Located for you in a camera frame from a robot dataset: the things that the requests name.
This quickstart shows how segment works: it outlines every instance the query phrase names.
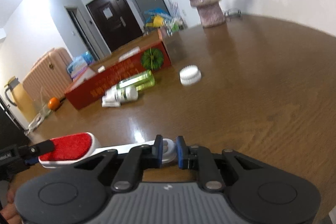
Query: plastic bottle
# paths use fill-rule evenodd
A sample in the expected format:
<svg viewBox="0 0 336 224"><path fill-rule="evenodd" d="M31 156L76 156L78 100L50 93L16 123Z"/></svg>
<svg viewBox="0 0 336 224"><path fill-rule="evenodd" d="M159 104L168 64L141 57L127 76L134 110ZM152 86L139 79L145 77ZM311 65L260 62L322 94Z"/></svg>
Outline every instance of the plastic bottle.
<svg viewBox="0 0 336 224"><path fill-rule="evenodd" d="M117 90L127 86L134 86L137 91L150 88L155 85L155 79L150 70L134 75L130 78L124 79L117 84Z"/></svg>
<svg viewBox="0 0 336 224"><path fill-rule="evenodd" d="M111 89L106 92L105 102L107 103L123 103L138 100L138 91L134 86L127 86L122 89Z"/></svg>

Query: white container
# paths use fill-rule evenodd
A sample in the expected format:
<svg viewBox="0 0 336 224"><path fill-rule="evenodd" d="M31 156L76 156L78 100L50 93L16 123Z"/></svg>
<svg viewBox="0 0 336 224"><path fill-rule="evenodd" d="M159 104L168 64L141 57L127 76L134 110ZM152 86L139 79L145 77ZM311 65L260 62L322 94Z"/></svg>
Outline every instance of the white container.
<svg viewBox="0 0 336 224"><path fill-rule="evenodd" d="M98 73L101 73L101 72L103 72L103 71L105 71L105 67L104 67L104 66L101 66L101 67L98 69Z"/></svg>
<svg viewBox="0 0 336 224"><path fill-rule="evenodd" d="M135 48L131 49L129 52L126 52L125 54L120 56L119 59L118 59L118 62L121 62L121 61L124 61L127 58L130 58L131 56L136 55L138 52L140 52L140 48L135 47Z"/></svg>
<svg viewBox="0 0 336 224"><path fill-rule="evenodd" d="M183 68L180 71L180 80L182 85L192 85L197 83L202 78L202 74L198 67L191 65Z"/></svg>
<svg viewBox="0 0 336 224"><path fill-rule="evenodd" d="M102 107L120 107L120 103L119 102L107 102L106 101L106 96L102 97L102 101L101 101L101 106Z"/></svg>
<svg viewBox="0 0 336 224"><path fill-rule="evenodd" d="M137 88L134 86L128 86L123 89L111 89L106 92L105 102L129 102L138 100L139 94Z"/></svg>

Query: watermelon image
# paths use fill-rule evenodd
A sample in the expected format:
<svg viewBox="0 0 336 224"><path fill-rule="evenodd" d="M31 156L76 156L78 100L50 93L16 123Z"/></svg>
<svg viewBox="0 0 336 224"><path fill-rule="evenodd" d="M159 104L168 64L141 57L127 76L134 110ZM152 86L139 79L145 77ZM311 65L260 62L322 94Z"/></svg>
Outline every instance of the watermelon image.
<svg viewBox="0 0 336 224"><path fill-rule="evenodd" d="M141 65L149 70L158 70L161 68L163 61L163 53L158 48L149 48L141 56Z"/></svg>

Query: hand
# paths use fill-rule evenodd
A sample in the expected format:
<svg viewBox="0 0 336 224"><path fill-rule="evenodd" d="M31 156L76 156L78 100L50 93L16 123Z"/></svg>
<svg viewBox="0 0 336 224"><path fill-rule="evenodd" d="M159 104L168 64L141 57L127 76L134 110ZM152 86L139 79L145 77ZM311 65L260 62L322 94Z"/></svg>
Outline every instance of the hand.
<svg viewBox="0 0 336 224"><path fill-rule="evenodd" d="M2 216L8 222L8 224L21 224L21 218L17 213L14 197L16 190L14 188L10 188L7 192L7 202L8 204L0 211Z"/></svg>

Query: green bottle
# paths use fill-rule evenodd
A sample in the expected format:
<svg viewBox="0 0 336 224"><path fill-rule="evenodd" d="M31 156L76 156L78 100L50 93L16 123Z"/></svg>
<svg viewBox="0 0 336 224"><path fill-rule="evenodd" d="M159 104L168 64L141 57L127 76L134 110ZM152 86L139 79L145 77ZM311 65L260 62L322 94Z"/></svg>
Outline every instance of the green bottle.
<svg viewBox="0 0 336 224"><path fill-rule="evenodd" d="M150 70L134 75L130 78L124 79L117 84L117 89L122 89L127 86L135 86L137 91L141 91L155 85L154 75Z"/></svg>

